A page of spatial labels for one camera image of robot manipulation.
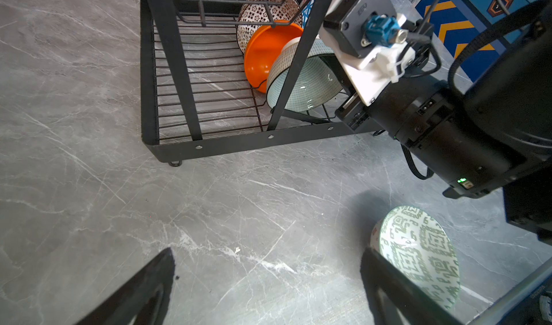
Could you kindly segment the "beige brown patterned bowl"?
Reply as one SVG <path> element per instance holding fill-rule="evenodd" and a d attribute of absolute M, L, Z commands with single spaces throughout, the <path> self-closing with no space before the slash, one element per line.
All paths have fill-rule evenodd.
<path fill-rule="evenodd" d="M 254 33 L 263 25 L 273 21 L 286 21 L 303 27 L 303 15 L 297 0 L 247 0 L 259 4 L 244 4 L 241 7 L 237 25 L 237 43 L 242 53 Z"/>

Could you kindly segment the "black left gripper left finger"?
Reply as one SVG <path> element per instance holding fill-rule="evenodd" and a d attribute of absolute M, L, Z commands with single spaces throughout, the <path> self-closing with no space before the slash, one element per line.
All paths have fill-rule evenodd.
<path fill-rule="evenodd" d="M 79 324 L 162 324 L 168 313 L 175 260 L 168 247 Z"/>

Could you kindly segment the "mint green bowl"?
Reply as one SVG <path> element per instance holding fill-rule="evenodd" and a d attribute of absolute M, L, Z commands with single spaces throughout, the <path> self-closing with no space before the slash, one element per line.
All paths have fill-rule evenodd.
<path fill-rule="evenodd" d="M 267 78 L 267 103 L 272 108 L 276 106 L 280 97 L 299 42 L 298 37 L 290 40 L 270 69 Z M 342 84 L 327 64 L 335 60 L 333 50 L 317 37 L 285 108 L 292 112 L 307 112 L 328 102 L 341 92 Z"/>

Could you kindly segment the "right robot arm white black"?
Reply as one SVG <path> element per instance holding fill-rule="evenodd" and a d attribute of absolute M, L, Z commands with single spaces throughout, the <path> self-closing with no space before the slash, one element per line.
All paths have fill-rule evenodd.
<path fill-rule="evenodd" d="M 460 65 L 482 47 L 521 36 L 466 91 Z M 509 224 L 551 243 L 551 0 L 534 1 L 474 38 L 445 81 L 413 76 L 372 102 L 352 96 L 336 116 L 353 131 L 368 122 L 401 145 L 409 163 L 447 183 L 444 196 L 481 198 L 501 188 Z"/>

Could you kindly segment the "green white patterned bowl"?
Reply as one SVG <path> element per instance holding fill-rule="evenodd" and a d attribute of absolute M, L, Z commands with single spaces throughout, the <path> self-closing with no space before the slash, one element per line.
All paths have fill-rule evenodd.
<path fill-rule="evenodd" d="M 375 224 L 369 244 L 439 306 L 454 308 L 461 289 L 457 254 L 430 214 L 396 207 Z"/>

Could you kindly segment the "blue triangle patterned bowl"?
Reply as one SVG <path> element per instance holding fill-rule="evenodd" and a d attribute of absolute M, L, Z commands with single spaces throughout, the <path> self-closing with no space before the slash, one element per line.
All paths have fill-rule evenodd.
<path fill-rule="evenodd" d="M 302 8 L 302 27 L 305 28 L 309 19 L 309 16 L 311 14 L 311 10 L 313 9 L 315 0 L 302 0 L 300 3 L 300 7 Z"/>

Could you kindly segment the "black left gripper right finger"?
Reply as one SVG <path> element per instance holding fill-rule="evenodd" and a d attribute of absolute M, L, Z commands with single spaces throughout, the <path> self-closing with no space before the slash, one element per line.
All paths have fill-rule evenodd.
<path fill-rule="evenodd" d="M 371 247 L 362 255 L 361 279 L 376 324 L 459 323 Z"/>

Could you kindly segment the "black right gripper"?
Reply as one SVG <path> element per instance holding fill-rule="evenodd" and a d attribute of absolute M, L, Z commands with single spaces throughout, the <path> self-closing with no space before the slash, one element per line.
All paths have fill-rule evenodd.
<path fill-rule="evenodd" d="M 351 131 L 362 131 L 369 121 L 367 106 L 357 93 L 351 95 L 335 111 L 335 115 Z"/>

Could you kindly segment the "orange bowl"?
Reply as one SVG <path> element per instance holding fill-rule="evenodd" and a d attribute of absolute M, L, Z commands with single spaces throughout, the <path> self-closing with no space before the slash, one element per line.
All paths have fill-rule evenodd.
<path fill-rule="evenodd" d="M 244 54 L 247 81 L 260 93 L 266 93 L 271 67 L 284 46 L 303 34 L 303 28 L 298 24 L 285 20 L 277 20 L 276 23 L 289 25 L 261 26 L 250 38 Z"/>

